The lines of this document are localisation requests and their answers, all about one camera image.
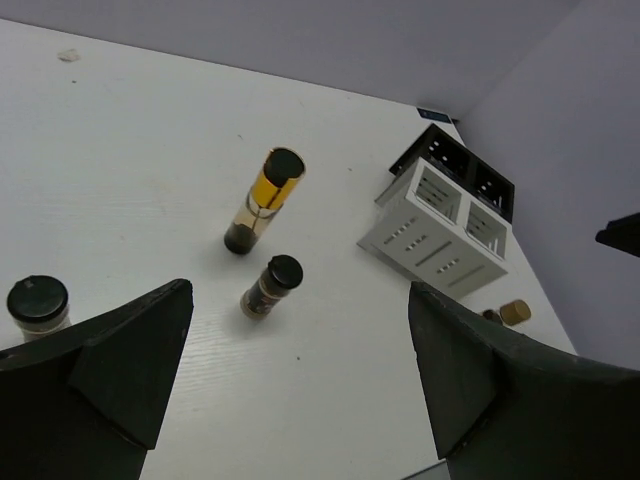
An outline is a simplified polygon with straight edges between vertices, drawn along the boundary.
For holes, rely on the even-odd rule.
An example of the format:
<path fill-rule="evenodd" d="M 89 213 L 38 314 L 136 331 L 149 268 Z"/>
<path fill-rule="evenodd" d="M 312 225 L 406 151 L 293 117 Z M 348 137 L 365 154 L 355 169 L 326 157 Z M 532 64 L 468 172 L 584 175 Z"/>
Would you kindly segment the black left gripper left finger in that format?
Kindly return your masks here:
<path fill-rule="evenodd" d="M 172 280 L 1 352 L 4 479 L 137 479 L 156 447 L 194 309 Z"/>

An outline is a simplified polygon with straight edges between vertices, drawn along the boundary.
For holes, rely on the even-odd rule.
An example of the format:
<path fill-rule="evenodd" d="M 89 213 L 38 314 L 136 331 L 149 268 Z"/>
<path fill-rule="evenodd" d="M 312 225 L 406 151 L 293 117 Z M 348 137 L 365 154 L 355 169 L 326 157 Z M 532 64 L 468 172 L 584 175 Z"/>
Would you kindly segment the small black-lid pepper jar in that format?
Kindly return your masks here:
<path fill-rule="evenodd" d="M 241 309 L 251 318 L 262 319 L 277 303 L 298 288 L 303 278 L 303 268 L 297 259 L 286 254 L 276 255 L 241 297 Z"/>

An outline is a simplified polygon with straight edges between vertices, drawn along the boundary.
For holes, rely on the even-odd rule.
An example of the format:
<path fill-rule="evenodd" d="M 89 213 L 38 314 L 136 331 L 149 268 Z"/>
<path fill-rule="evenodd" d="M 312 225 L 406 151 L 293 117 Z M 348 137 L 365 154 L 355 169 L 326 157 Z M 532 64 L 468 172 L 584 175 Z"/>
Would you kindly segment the small gold-cap brown bottle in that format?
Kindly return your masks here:
<path fill-rule="evenodd" d="M 516 299 L 502 305 L 497 310 L 484 310 L 481 315 L 494 323 L 515 326 L 529 320 L 532 313 L 529 305 L 524 300 Z"/>

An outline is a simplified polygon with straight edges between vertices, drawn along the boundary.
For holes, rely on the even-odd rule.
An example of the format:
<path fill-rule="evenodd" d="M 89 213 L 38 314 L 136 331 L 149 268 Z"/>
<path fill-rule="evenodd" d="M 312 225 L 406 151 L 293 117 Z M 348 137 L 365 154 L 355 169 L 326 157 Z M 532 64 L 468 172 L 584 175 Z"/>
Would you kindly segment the wide black-lid cream spice jar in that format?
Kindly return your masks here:
<path fill-rule="evenodd" d="M 69 292 L 60 280 L 49 275 L 30 275 L 17 281 L 7 295 L 6 306 L 25 342 L 71 325 Z"/>

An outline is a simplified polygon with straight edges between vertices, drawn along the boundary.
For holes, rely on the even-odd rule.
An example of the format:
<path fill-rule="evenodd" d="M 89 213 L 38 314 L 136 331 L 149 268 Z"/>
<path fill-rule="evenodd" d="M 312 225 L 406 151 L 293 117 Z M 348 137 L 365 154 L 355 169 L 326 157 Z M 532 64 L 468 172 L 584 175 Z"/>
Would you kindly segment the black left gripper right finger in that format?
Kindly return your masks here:
<path fill-rule="evenodd" d="M 493 323 L 415 282 L 408 321 L 454 479 L 635 479 L 639 374 Z"/>

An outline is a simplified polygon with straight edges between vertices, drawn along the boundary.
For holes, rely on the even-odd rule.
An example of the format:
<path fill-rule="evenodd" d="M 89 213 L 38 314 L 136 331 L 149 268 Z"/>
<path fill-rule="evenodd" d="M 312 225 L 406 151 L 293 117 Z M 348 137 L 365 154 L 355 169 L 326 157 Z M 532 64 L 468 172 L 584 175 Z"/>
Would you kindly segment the tall gold oil spray bottle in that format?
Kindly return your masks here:
<path fill-rule="evenodd" d="M 269 151 L 224 235 L 224 244 L 237 255 L 247 255 L 306 174 L 303 159 L 285 147 Z"/>

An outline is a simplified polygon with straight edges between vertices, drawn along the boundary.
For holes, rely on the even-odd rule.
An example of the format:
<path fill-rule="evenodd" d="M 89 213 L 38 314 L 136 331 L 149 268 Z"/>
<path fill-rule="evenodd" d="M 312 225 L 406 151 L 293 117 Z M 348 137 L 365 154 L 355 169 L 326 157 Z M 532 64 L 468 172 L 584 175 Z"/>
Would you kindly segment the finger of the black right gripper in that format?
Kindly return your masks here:
<path fill-rule="evenodd" d="M 608 247 L 640 257 L 640 213 L 610 221 L 595 240 Z"/>

